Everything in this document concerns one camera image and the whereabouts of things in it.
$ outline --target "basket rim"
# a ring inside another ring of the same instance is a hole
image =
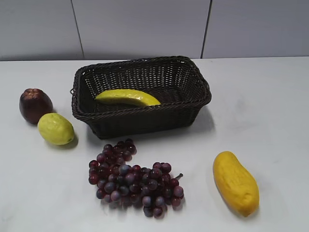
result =
[[[81,110],[79,106],[79,89],[80,89],[81,75],[83,74],[85,70],[97,68],[98,66],[100,66],[100,68],[115,68],[115,67],[119,67],[119,65],[132,64],[132,62],[139,64],[139,63],[154,62],[157,60],[159,61],[177,60],[182,63],[190,64],[193,68],[193,71],[195,72],[195,75],[198,77],[201,85],[205,89],[204,96],[196,100],[176,101],[176,102],[162,103],[160,105],[155,105],[155,106],[128,108],[128,109],[123,109],[123,110],[112,110],[112,111],[106,111],[104,113],[99,113],[99,112],[87,113]],[[180,107],[181,108],[196,108],[196,107],[201,108],[204,105],[208,104],[212,98],[208,82],[202,76],[196,64],[190,58],[184,57],[184,56],[141,58],[141,59],[133,59],[133,60],[125,60],[125,61],[108,62],[108,63],[97,63],[97,64],[91,64],[91,65],[81,67],[75,73],[74,84],[73,84],[73,89],[71,89],[71,94],[72,94],[71,106],[72,106],[73,116],[81,121],[94,121],[94,120],[109,118],[112,116],[124,116],[124,115],[134,115],[138,113],[148,113],[152,111],[172,110],[172,109],[177,109]]]

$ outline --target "grape stem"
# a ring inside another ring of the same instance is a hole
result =
[[[180,173],[178,176],[175,177],[175,179],[179,180],[179,179],[182,178],[182,177],[183,177],[183,174]]]

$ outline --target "yellow lemon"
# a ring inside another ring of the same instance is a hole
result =
[[[225,202],[247,217],[259,206],[259,189],[253,176],[230,152],[221,152],[213,163],[213,176]]]
[[[64,145],[74,139],[72,124],[57,113],[43,115],[38,123],[40,135],[51,144]]]
[[[133,89],[106,90],[97,95],[95,99],[104,104],[124,103],[139,107],[160,104],[160,102],[150,94]]]

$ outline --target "banana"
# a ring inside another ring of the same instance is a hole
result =
[[[106,90],[96,96],[95,100],[104,104],[131,104],[139,107],[161,104],[148,93],[133,89]]]

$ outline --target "fruit basket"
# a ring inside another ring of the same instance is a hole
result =
[[[136,107],[95,101],[101,92],[120,88],[146,92],[161,104]],[[73,116],[100,139],[190,126],[211,101],[207,81],[183,56],[85,66],[76,72],[71,93]]]

